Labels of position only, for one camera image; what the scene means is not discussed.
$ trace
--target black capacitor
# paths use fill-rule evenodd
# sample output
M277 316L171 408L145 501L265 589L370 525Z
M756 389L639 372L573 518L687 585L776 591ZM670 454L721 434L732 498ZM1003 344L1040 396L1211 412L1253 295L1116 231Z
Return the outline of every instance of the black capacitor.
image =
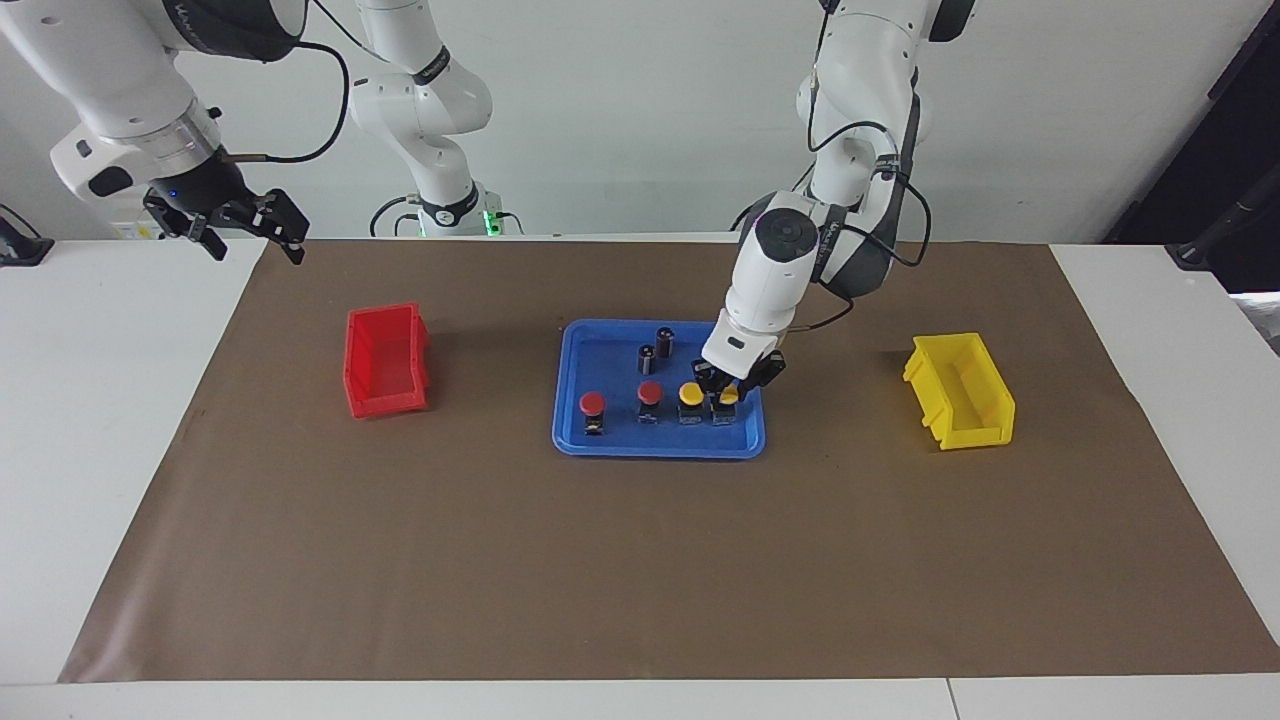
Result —
M658 328L658 342L655 345L658 357L666 360L671 357L671 345L676 340L676 331L671 328Z
M637 368L639 368L641 375L652 375L653 374L653 359L654 359L654 355L657 355L657 351L654 350L654 347L652 345L641 345L640 346L640 361L637 364Z

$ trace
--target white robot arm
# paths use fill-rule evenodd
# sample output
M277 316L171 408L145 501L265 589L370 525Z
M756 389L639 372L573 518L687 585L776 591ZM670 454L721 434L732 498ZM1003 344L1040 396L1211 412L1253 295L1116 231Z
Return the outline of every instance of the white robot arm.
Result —
M489 124L489 88L452 56L425 0L356 5L374 53L403 72L356 81L352 117L408 165L426 234L486 234L485 213L498 213L500 199L472 179L462 149L445 136Z
M442 234L484 233L500 200L471 179L445 135L483 128L489 91L440 42L425 0L357 0L375 51L406 72L355 83L352 114L410 165L420 217ZM174 69L179 51L279 60L297 46L307 0L0 0L0 31L82 124L50 152L81 199L150 184L143 204L164 231L221 260L212 228L266 237L293 263L310 223L282 190L244 186L215 119ZM301 159L274 159L298 161Z
M8 0L0 31L82 124L51 151L79 197L140 183L161 227L221 259L211 229L266 237L302 260L308 223L282 190L256 195L227 151L215 117L173 67L180 50L273 61L298 41L305 0Z
M810 282L847 301L883 283L920 129L916 49L957 37L974 0L822 5L819 54L796 99L814 174L803 195L771 193L745 213L733 283L703 348L712 392L733 378L750 391L782 370L777 347Z

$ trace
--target plastic storage bin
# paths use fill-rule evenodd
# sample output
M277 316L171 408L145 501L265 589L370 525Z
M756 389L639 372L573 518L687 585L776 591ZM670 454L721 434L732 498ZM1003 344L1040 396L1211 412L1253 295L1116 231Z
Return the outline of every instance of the plastic storage bin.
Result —
M978 333L915 338L902 379L924 410L942 450L1009 445L1014 396Z
M426 407L429 343L416 302L352 310L343 369L351 415L374 418Z

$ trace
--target table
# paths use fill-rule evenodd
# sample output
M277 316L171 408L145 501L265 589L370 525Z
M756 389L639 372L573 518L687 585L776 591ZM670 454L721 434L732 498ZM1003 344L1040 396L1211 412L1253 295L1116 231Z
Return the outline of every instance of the table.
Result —
M248 717L369 708L408 716L440 707L484 717L518 710L531 717L932 719L959 710L968 720L1039 716L1042 708L1261 716L1280 705L1280 676L49 687L261 250L260 241L234 241L228 261L211 265L184 242L68 242L36 270L0 274L9 380L0 387L0 542L8 551L0 557L0 716L138 717L147 716L143 707L157 717L177 707L212 715L234 705ZM1280 361L1211 277L1175 270L1160 249L1061 246L1055 255L1280 637L1280 483L1271 479L1280 469L1272 441ZM145 332L115 333L131 315L146 319ZM1211 384L1188 382L1203 368L1230 372ZM77 471L91 464L92 484Z

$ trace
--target yellow button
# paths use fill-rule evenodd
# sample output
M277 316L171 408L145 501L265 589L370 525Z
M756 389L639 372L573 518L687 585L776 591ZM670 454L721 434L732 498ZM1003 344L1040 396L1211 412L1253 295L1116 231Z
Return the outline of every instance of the yellow button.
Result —
M685 405L701 405L705 397L703 388L698 387L698 383L680 386L680 401Z

